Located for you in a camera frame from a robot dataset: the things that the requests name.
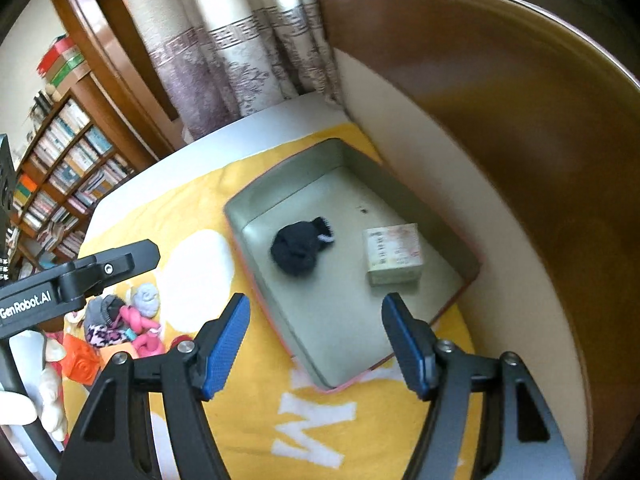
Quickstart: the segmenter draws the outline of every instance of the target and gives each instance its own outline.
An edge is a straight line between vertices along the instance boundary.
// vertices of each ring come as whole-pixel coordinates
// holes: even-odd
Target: bed
[[[127,298],[132,286],[155,283],[167,344],[216,318],[233,292],[250,298],[251,323],[226,387],[205,405],[234,480],[401,478],[428,408],[404,386],[395,359],[344,391],[315,390],[258,307],[233,247],[222,214],[226,200],[287,156],[330,137],[378,157],[343,111],[308,94],[230,124],[127,182],[98,205],[82,245],[81,256],[144,238],[158,245],[155,271],[105,294]],[[434,328],[473,351],[457,306]],[[63,389],[73,427],[87,392],[68,380]],[[150,405],[162,477],[177,479],[161,396],[152,394]],[[480,413],[481,399],[474,394],[457,479],[470,477]]]

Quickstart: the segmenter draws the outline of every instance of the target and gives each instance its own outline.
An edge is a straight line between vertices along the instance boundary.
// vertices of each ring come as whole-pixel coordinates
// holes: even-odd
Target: curtain
[[[190,137],[306,92],[340,104],[316,0],[126,0]]]

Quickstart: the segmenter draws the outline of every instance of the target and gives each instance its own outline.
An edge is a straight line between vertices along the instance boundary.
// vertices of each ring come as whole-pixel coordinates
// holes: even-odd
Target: blue gripper pad
[[[205,399],[211,400],[216,393],[225,387],[226,378],[229,377],[240,344],[249,326],[250,312],[249,299],[243,296],[226,322],[222,334],[207,359],[206,376],[201,388]]]
[[[425,358],[414,339],[411,328],[413,322],[415,320],[400,295],[387,294],[382,301],[382,324],[386,336],[396,354],[406,386],[424,400],[430,390],[431,374],[435,373],[434,369],[430,369],[434,367],[434,361]]]

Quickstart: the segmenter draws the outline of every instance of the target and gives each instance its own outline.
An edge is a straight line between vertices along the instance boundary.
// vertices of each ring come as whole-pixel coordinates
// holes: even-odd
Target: metal tray
[[[411,313],[433,321],[478,274],[479,262],[442,219],[385,168],[340,139],[284,160],[233,197],[225,215],[252,273],[263,308],[321,390],[333,390],[388,358],[382,299],[399,292]],[[276,232],[323,216],[335,243],[308,276],[271,259]],[[418,224],[419,282],[370,286],[364,229]]]

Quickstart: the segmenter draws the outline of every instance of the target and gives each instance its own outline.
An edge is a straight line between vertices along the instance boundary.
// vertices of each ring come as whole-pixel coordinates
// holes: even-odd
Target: yellow blanket
[[[380,160],[354,124],[342,124],[196,178],[140,206],[82,246],[81,256],[144,238],[158,245],[161,259],[155,272],[106,292],[125,298],[132,285],[156,283],[161,300],[158,319],[167,344],[216,318],[231,293],[249,297],[251,323],[226,387],[205,404],[234,480],[400,479],[427,412],[428,405],[404,386],[395,359],[339,393],[322,394],[310,387],[258,306],[231,243],[222,213],[226,201],[284,158],[331,137]],[[436,332],[473,351],[456,306],[436,323]],[[86,391],[69,380],[63,387],[72,427]],[[161,396],[152,394],[150,404],[163,478],[177,479]],[[481,399],[473,396],[457,480],[470,477],[480,411]]]

